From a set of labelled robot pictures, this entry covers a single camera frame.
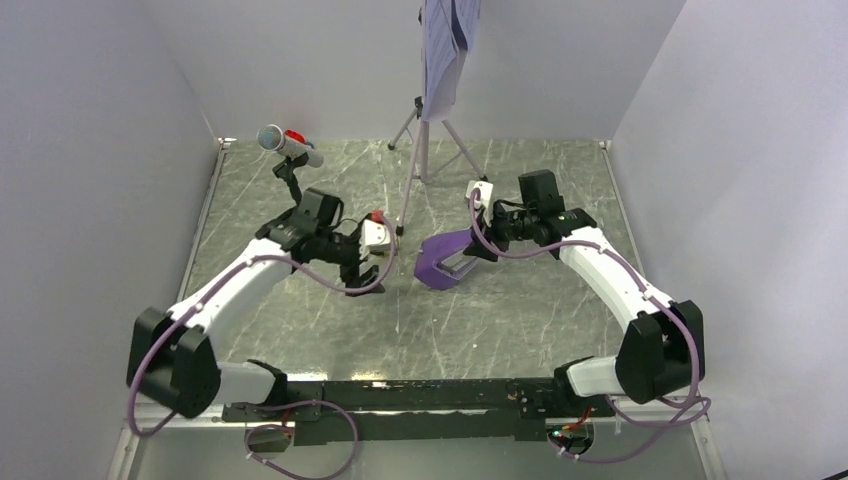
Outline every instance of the purple cable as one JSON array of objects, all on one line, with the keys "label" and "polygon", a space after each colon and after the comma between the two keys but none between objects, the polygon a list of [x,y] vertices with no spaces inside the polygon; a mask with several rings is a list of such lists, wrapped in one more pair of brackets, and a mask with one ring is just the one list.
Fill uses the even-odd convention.
[{"label": "purple cable", "polygon": [[[557,243],[547,245],[545,247],[536,248],[536,249],[533,249],[533,250],[530,250],[530,251],[527,251],[527,252],[523,252],[523,253],[507,253],[507,252],[501,251],[500,249],[498,249],[497,247],[495,247],[494,245],[489,243],[488,240],[486,240],[485,236],[483,235],[483,232],[480,230],[480,226],[477,225],[477,217],[475,215],[476,212],[474,210],[474,202],[479,197],[480,197],[480,190],[479,189],[475,188],[474,190],[471,191],[471,198],[469,199],[469,203],[468,203],[468,211],[469,211],[469,215],[471,216],[471,229],[474,231],[474,235],[477,237],[477,240],[487,250],[494,253],[495,255],[498,255],[498,256],[504,257],[504,258],[520,259],[520,258],[530,258],[530,257],[536,256],[536,255],[539,255],[541,253],[546,253],[546,252],[549,252],[551,250],[556,250],[556,249],[559,249],[559,248],[562,248],[562,247],[587,247],[587,248],[592,248],[592,249],[598,250],[599,253],[603,253],[606,256],[608,256],[609,258],[615,260],[616,263],[618,263],[622,268],[624,268],[624,271],[627,272],[627,274],[630,276],[630,278],[636,284],[639,291],[641,293],[647,292],[647,290],[648,290],[647,285],[645,285],[645,283],[639,277],[639,274],[636,272],[636,269],[634,269],[633,266],[630,265],[627,262],[627,260],[625,260],[618,253],[615,253],[611,250],[602,249],[601,245],[599,245],[595,242],[590,242],[590,241],[586,241],[586,240],[562,240],[562,241],[559,241]],[[699,383],[699,376],[700,376],[699,374],[700,374],[701,365],[700,365],[700,358],[698,357],[698,354],[697,354],[698,349],[697,349],[697,346],[695,345],[695,339],[692,337],[692,334],[689,332],[689,329],[686,328],[686,325],[683,324],[683,321],[680,320],[680,318],[674,312],[672,312],[668,307],[663,305],[656,298],[650,297],[648,299],[648,301],[650,301],[652,305],[657,307],[657,309],[659,309],[674,324],[674,326],[678,330],[680,330],[680,333],[683,335],[683,339],[686,342],[686,347],[689,350],[689,357],[692,359],[692,380],[689,384],[689,392],[686,395],[686,399],[683,402],[679,402],[679,403],[674,402],[672,400],[669,400],[667,398],[660,398],[659,399],[665,405],[680,409],[680,411],[674,417],[672,417],[672,419],[669,420],[668,422],[642,422],[642,421],[635,420],[635,419],[629,417],[628,415],[626,415],[624,412],[622,412],[616,405],[614,405],[610,401],[610,399],[608,397],[607,401],[610,403],[610,406],[616,412],[616,414],[621,416],[623,419],[625,419],[629,423],[631,423],[633,425],[637,425],[637,426],[642,426],[642,427],[659,428],[661,430],[659,432],[657,432],[657,434],[652,436],[648,440],[648,442],[646,442],[641,447],[637,448],[632,453],[632,455],[625,455],[623,457],[617,457],[615,459],[611,459],[610,461],[596,460],[593,463],[613,463],[613,462],[617,462],[617,461],[623,461],[623,460],[630,459],[630,458],[638,455],[639,453],[642,453],[647,448],[649,448],[651,445],[653,445],[657,441],[657,439],[659,439],[659,437],[665,431],[667,431],[669,428],[678,427],[678,426],[681,426],[681,425],[688,425],[688,424],[694,422],[695,420],[697,420],[698,418],[701,418],[702,416],[706,415],[707,410],[709,409],[709,407],[712,403],[712,401],[709,398],[698,396],[698,383]],[[681,422],[677,422],[677,420],[683,415],[684,412],[686,412],[687,410],[689,410],[690,408],[692,408],[693,406],[695,406],[699,403],[704,403],[704,407],[700,411],[698,411],[698,413],[696,413],[695,415],[693,415],[692,417],[690,417],[686,420],[683,420]]]},{"label": "purple cable", "polygon": [[336,405],[335,403],[330,403],[330,402],[327,402],[327,401],[324,401],[324,400],[304,400],[302,402],[294,402],[294,403],[290,403],[288,405],[280,405],[280,406],[274,406],[274,407],[259,407],[259,406],[257,406],[257,407],[254,407],[254,408],[256,408],[257,410],[275,411],[275,410],[288,410],[290,408],[303,407],[303,406],[306,406],[306,405],[324,405],[326,407],[330,407],[333,410],[341,413],[342,416],[345,418],[345,420],[347,420],[347,423],[350,424],[350,429],[351,429],[351,431],[353,431],[353,448],[350,451],[350,456],[347,457],[347,460],[345,461],[345,463],[343,463],[342,466],[339,467],[338,470],[331,473],[330,475],[327,475],[326,477],[304,477],[304,476],[298,475],[294,472],[290,472],[290,471],[286,470],[285,468],[277,465],[276,463],[265,460],[264,458],[257,455],[256,452],[254,452],[253,450],[250,449],[250,437],[252,437],[253,434],[258,432],[258,431],[269,431],[269,430],[284,431],[285,430],[284,426],[277,425],[275,423],[259,425],[258,427],[254,427],[254,428],[250,429],[250,431],[247,432],[247,435],[244,436],[244,449],[247,451],[248,458],[252,458],[253,460],[256,460],[257,462],[265,465],[266,467],[268,467],[272,470],[275,470],[279,473],[282,473],[283,475],[286,475],[287,477],[294,478],[295,480],[331,480],[333,478],[338,477],[339,475],[344,473],[345,470],[350,468],[350,465],[353,463],[353,459],[356,458],[356,454],[359,453],[359,449],[361,447],[361,445],[359,444],[359,431],[356,429],[356,423],[354,423],[353,417],[351,417],[349,413],[347,413],[342,407]]},{"label": "purple cable", "polygon": [[[388,263],[388,265],[386,265],[386,268],[384,268],[383,271],[380,272],[380,274],[377,276],[377,278],[374,279],[373,282],[371,282],[370,284],[368,284],[364,287],[359,287],[359,288],[339,287],[339,286],[333,284],[332,282],[330,282],[329,280],[326,280],[325,278],[319,276],[318,274],[316,274],[315,272],[310,270],[305,265],[302,265],[302,264],[296,262],[291,257],[286,257],[286,256],[283,256],[283,255],[257,255],[256,257],[251,258],[249,260],[249,262],[251,262],[251,265],[255,264],[255,262],[261,262],[261,261],[265,261],[265,260],[273,260],[273,261],[279,261],[279,262],[287,263],[287,264],[291,265],[292,267],[296,268],[297,270],[300,270],[301,272],[305,273],[306,276],[308,276],[309,278],[317,281],[321,285],[324,285],[325,287],[327,287],[331,290],[335,290],[337,292],[342,292],[342,293],[350,293],[350,294],[354,294],[354,295],[366,293],[366,292],[374,289],[377,285],[380,284],[380,282],[382,282],[386,278],[386,275],[388,275],[389,271],[391,271],[391,269],[392,269],[392,264],[394,263],[394,259],[395,259],[395,253],[396,253],[395,231],[392,228],[389,221],[386,220],[386,218],[382,214],[379,215],[379,218],[380,218],[380,222],[383,225],[385,225],[386,229],[389,231],[389,239],[390,239],[390,242],[391,242],[390,245],[389,245],[389,263]],[[209,287],[209,290],[207,290],[206,293],[204,293],[200,297],[200,300],[198,300],[198,303],[202,304],[202,305],[206,305],[207,303],[209,303],[209,301],[212,299],[212,297],[214,297],[215,294],[218,293],[224,287],[224,285],[226,285],[230,280],[232,280],[233,277],[235,277],[239,272],[241,272],[245,268],[248,268],[249,266],[250,265],[247,264],[247,261],[245,261],[245,262],[239,263],[238,265],[236,265],[232,269],[228,270],[226,273],[224,273],[224,275],[221,276],[221,278],[218,279],[217,282],[215,282],[211,287]],[[188,323],[188,321],[191,320],[191,318],[196,313],[197,313],[196,309],[190,308],[190,309],[186,310],[186,312],[180,318],[178,318],[174,323],[172,323],[171,326],[168,327],[162,333],[162,335],[160,335],[159,338],[156,339],[155,342],[153,342],[153,345],[150,347],[150,350],[148,350],[147,353],[144,355],[144,358],[141,359],[141,363],[139,363],[138,368],[135,371],[135,375],[133,376],[133,380],[130,383],[130,395],[129,395],[129,398],[127,399],[127,423],[129,424],[130,431],[133,432],[135,435],[138,435],[139,437],[149,437],[149,436],[155,434],[156,432],[161,430],[162,427],[167,425],[168,422],[170,422],[171,419],[174,418],[174,416],[176,415],[176,412],[171,412],[164,419],[162,419],[161,422],[159,422],[153,428],[151,428],[149,430],[142,431],[138,427],[138,422],[135,419],[135,402],[136,402],[136,398],[138,397],[139,387],[141,386],[142,375],[145,371],[147,371],[147,367],[150,366],[150,362],[153,361],[153,357],[156,355],[156,352],[158,352],[159,349],[162,348],[163,345],[165,345],[165,342],[168,341],[168,338],[171,335],[173,335],[173,333],[175,331],[177,331],[178,328],[180,328],[183,325],[185,325],[186,323]]]}]

